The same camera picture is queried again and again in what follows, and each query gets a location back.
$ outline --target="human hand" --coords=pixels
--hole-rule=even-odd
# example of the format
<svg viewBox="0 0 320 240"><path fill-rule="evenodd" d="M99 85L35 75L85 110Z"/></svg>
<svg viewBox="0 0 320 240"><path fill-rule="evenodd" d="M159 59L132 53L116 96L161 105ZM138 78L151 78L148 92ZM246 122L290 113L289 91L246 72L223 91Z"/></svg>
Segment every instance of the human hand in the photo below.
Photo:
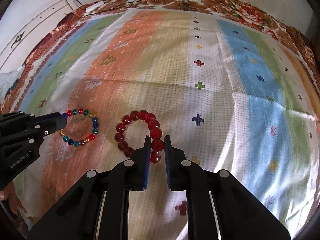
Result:
<svg viewBox="0 0 320 240"><path fill-rule="evenodd" d="M12 213L18 215L18 209L24 213L27 212L16 195L13 181L11 181L4 190L0 191L0 201L3 200L8 200Z"/></svg>

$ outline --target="bedsheet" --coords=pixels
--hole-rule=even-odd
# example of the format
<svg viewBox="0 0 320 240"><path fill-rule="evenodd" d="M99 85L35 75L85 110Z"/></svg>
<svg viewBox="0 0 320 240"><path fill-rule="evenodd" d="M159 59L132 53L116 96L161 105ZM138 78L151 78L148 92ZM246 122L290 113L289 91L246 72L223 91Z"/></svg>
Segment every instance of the bedsheet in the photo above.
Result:
<svg viewBox="0 0 320 240"><path fill-rule="evenodd" d="M45 138L40 159L14 180L27 217L37 221L87 170L125 160L115 126L146 109L187 159L205 170L229 170L294 237L319 204L315 77L290 37L283 42L265 24L254 28L253 18L248 24L177 1L170 1L177 8L142 2L87 17L80 8L72 25L62 22L50 34L59 34L55 42L48 36L32 51L2 111L81 107L97 115L100 127L84 147L69 146L58 133ZM274 22L270 32L285 32ZM91 129L78 115L66 132L81 138ZM138 121L125 136L139 148L146 135ZM168 190L161 155L147 190L130 193L129 239L187 239L186 194Z"/></svg>

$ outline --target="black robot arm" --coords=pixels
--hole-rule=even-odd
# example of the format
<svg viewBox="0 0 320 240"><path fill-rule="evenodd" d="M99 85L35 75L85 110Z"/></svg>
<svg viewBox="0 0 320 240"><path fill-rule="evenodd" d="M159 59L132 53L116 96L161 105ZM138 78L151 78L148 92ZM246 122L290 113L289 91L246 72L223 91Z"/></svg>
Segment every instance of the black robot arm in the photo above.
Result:
<svg viewBox="0 0 320 240"><path fill-rule="evenodd" d="M39 117L23 111L0 114L0 191L39 158L43 137L66 124L58 112Z"/></svg>

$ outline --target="yellow cross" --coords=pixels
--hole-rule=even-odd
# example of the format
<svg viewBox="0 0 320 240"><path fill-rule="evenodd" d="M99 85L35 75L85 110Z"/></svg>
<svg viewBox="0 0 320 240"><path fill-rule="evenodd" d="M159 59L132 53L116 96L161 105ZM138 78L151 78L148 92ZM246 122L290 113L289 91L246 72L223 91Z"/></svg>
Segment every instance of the yellow cross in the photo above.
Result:
<svg viewBox="0 0 320 240"><path fill-rule="evenodd" d="M269 170L276 171L278 169L278 162L273 160L269 163Z"/></svg>
<svg viewBox="0 0 320 240"><path fill-rule="evenodd" d="M191 160L192 160L194 163L200 165L200 161L197 160L197 156L194 155L194 156L191 158Z"/></svg>

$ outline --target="green cross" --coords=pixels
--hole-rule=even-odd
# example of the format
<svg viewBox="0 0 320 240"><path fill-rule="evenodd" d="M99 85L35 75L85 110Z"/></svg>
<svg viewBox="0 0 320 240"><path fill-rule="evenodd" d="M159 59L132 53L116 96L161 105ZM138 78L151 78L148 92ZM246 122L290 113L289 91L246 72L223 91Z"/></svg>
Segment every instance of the green cross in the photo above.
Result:
<svg viewBox="0 0 320 240"><path fill-rule="evenodd" d="M202 84L202 82L198 82L198 84L195 84L195 87L198 88L198 90L201 90L202 88L205 88L205 85Z"/></svg>

